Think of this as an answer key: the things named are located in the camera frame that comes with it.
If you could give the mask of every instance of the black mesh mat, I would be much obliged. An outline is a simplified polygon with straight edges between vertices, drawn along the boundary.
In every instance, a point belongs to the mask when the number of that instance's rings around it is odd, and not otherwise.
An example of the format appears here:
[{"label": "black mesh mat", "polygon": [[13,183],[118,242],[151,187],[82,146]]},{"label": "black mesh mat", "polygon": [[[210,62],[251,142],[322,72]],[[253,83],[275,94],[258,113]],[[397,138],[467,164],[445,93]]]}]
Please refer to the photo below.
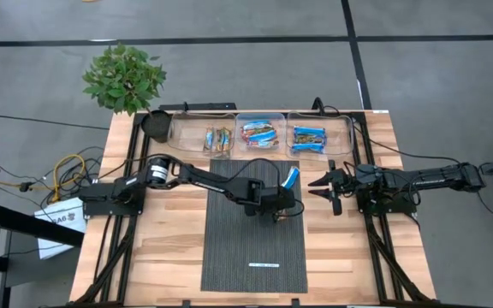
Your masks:
[{"label": "black mesh mat", "polygon": [[[212,160],[211,172],[231,176],[247,161]],[[275,161],[281,181],[298,162]],[[251,163],[241,176],[277,185],[276,170],[266,162]],[[301,199],[300,177],[294,196]],[[306,249],[302,216],[274,223],[270,215],[246,216],[241,205],[209,192],[201,291],[306,293]],[[297,204],[290,213],[300,209]]]}]

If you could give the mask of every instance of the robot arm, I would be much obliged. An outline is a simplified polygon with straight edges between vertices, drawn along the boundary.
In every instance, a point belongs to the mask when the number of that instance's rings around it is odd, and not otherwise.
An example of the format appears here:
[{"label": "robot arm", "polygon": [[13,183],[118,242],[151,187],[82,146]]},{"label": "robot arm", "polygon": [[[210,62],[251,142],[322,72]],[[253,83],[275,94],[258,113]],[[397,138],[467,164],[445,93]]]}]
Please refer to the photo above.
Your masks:
[{"label": "robot arm", "polygon": [[[176,165],[180,167],[177,175],[174,174]],[[169,172],[175,176],[171,181],[167,181]],[[293,191],[285,187],[265,187],[263,181],[253,178],[227,178],[165,154],[151,159],[136,175],[118,178],[113,184],[97,183],[81,190],[79,198],[87,203],[113,201],[127,204],[143,198],[140,191],[147,187],[169,190],[181,184],[192,184],[221,193],[230,201],[244,205],[248,216],[255,216],[256,213],[275,215],[296,204]]]},{"label": "robot arm", "polygon": [[311,190],[310,193],[332,201],[335,215],[342,213],[339,195],[357,194],[366,201],[366,210],[373,215],[383,212],[416,212],[418,203],[414,194],[421,190],[451,188],[456,191],[475,193],[485,184],[476,166],[470,163],[450,165],[443,168],[403,171],[361,164],[355,167],[355,175],[344,169],[327,172],[321,179],[309,184],[310,187],[328,186],[332,191]]}]

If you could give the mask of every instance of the plastic container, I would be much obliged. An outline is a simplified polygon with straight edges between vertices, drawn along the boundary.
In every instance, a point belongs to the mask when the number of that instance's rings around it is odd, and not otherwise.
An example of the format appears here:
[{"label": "plastic container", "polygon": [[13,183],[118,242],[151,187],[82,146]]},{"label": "plastic container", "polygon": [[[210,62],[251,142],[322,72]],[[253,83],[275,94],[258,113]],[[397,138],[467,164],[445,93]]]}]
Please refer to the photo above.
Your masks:
[{"label": "plastic container", "polygon": [[[276,130],[276,138],[278,141],[277,145],[273,145],[269,148],[260,148],[257,146],[248,145],[247,142],[241,137],[241,128],[252,121],[262,121],[266,120],[271,123],[271,125]],[[240,151],[248,152],[249,154],[254,154],[254,152],[259,151],[260,154],[273,151],[282,151],[285,147],[285,130],[286,130],[286,120],[284,115],[280,113],[241,113],[237,116],[237,121],[235,122],[235,146],[239,148]]]},{"label": "plastic container", "polygon": [[[326,145],[323,153],[293,151],[294,127],[324,128]],[[325,161],[333,156],[347,155],[353,150],[353,122],[348,116],[302,115],[289,112],[287,116],[287,156],[294,159]]]},{"label": "plastic container", "polygon": [[[219,151],[217,149],[217,130],[225,127],[231,133],[229,138],[229,150]],[[205,147],[206,133],[212,129],[212,145],[210,150],[203,150]],[[169,127],[170,147],[195,153],[202,153],[203,156],[210,158],[230,158],[233,150],[235,138],[235,115],[204,115],[188,112],[177,112],[172,115]]]}]

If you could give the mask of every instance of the wooden tabletop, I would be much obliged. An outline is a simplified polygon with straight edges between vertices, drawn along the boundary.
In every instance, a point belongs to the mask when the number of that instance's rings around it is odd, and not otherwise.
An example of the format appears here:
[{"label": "wooden tabletop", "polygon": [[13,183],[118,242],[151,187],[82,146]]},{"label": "wooden tabletop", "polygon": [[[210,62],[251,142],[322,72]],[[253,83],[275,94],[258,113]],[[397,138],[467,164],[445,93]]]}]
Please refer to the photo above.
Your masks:
[{"label": "wooden tabletop", "polygon": [[[371,138],[396,148],[389,113],[366,111],[365,114]],[[101,174],[119,166],[126,158],[132,126],[132,118],[114,115]],[[140,146],[141,142],[136,153],[140,153]],[[372,145],[372,149],[377,165],[402,168],[397,153],[378,145]],[[359,150],[364,153],[361,140]],[[209,168],[210,159],[202,153],[178,151],[169,144],[151,142],[149,154],[153,153],[167,153],[198,168]],[[233,159],[260,156],[256,151],[248,154],[239,152],[237,144],[232,152]],[[264,157],[293,160],[286,156],[285,147]],[[337,168],[342,166],[343,161],[353,162],[351,154],[332,159],[336,160]],[[308,293],[201,292],[207,191],[182,185],[170,191],[147,192],[144,212],[139,217],[134,237],[125,305],[181,305],[184,299],[190,299],[192,305],[290,305],[294,298],[300,299],[302,305],[377,304],[365,223],[357,211],[355,198],[343,198],[343,214],[333,216],[330,202],[307,192],[307,184],[323,176],[325,171],[328,171],[327,161],[300,160],[301,196],[306,205],[303,215]],[[113,181],[115,177],[122,176],[122,170],[112,176],[104,180]],[[70,300],[78,299],[92,283],[106,218],[98,216],[88,221]],[[435,291],[418,227],[402,214],[389,214],[388,219],[397,261],[421,292],[434,298]],[[107,258],[110,237],[111,230],[107,234],[101,267]],[[382,265],[387,295],[393,298],[389,269],[384,261]],[[118,264],[111,282],[110,299],[116,298],[120,273],[121,265]]]}]

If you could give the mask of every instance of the blue wrapper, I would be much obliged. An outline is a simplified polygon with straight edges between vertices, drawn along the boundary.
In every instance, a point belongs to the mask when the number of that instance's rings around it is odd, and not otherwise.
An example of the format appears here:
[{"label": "blue wrapper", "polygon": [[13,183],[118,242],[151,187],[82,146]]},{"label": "blue wrapper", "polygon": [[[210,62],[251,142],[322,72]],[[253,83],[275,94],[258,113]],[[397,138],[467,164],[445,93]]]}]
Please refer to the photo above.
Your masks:
[{"label": "blue wrapper", "polygon": [[311,128],[311,127],[294,127],[294,134],[311,134],[316,136],[324,136],[324,128]]},{"label": "blue wrapper", "polygon": [[298,168],[290,168],[287,179],[281,184],[281,186],[290,189],[292,185],[294,185],[294,183],[296,182],[298,175],[300,175],[300,170]]},{"label": "blue wrapper", "polygon": [[314,151],[317,153],[324,152],[324,145],[321,144],[294,144],[292,145],[292,152],[297,151]]},{"label": "blue wrapper", "polygon": [[254,134],[250,137],[248,137],[248,141],[266,141],[266,140],[272,140],[276,138],[277,134],[274,130],[265,132],[265,133],[257,133]]},{"label": "blue wrapper", "polygon": [[265,128],[265,127],[271,127],[270,122],[267,120],[250,121],[247,124],[243,125],[244,130]]}]

